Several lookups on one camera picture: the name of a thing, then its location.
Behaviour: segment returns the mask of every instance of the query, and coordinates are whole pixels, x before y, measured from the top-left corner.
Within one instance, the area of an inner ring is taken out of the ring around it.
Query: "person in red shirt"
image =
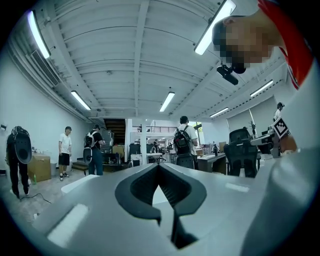
[[[262,63],[279,47],[296,89],[303,83],[313,55],[295,23],[275,0],[258,0],[259,10],[249,16],[229,16],[212,29],[212,42],[220,56],[234,67]]]

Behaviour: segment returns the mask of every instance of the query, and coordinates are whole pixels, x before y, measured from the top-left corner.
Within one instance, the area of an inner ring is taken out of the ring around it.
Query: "black t-shirt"
[[[90,134],[92,135],[94,132],[96,132],[96,130],[90,131]],[[100,149],[99,141],[102,141],[102,140],[103,140],[101,134],[97,131],[97,132],[93,135],[93,139],[94,139],[94,142],[95,142],[95,147],[97,147],[97,149],[99,150],[99,149]]]
[[[9,157],[14,157],[16,155],[14,138],[14,135],[11,133],[6,141],[6,151],[8,152]]]

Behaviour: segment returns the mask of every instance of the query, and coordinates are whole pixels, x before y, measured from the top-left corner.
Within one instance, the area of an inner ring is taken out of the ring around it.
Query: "railing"
[[[146,126],[147,133],[174,133],[177,127],[166,127],[166,126]],[[133,132],[142,132],[141,126],[132,126]]]

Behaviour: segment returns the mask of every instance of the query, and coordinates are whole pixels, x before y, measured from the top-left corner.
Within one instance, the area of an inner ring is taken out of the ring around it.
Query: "roller shade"
[[[242,129],[243,127],[247,127],[248,131],[250,132],[250,122],[251,122],[251,114],[249,110],[243,111],[235,116],[232,116],[227,119],[229,124],[230,132]]]
[[[258,136],[261,136],[262,132],[266,131],[268,126],[273,124],[276,110],[277,103],[273,96],[250,108]]]

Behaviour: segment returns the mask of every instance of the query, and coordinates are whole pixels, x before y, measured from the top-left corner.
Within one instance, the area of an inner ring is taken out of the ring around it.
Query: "air vent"
[[[38,50],[35,50],[31,56],[33,57],[33,60],[36,62],[39,69],[42,71],[43,75],[51,81],[51,83],[56,86],[60,83],[59,77],[55,74],[53,69],[49,66],[48,62],[44,59],[44,57],[41,55],[41,53],[38,52]]]

